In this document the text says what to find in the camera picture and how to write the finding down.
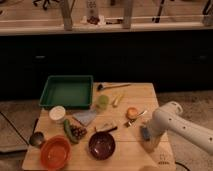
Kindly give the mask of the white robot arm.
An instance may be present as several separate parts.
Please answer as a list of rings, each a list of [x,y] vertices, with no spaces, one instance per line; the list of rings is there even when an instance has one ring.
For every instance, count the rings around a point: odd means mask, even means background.
[[[175,101],[156,108],[147,122],[149,134],[159,137],[170,130],[213,155],[213,130],[183,119],[182,113],[183,108]]]

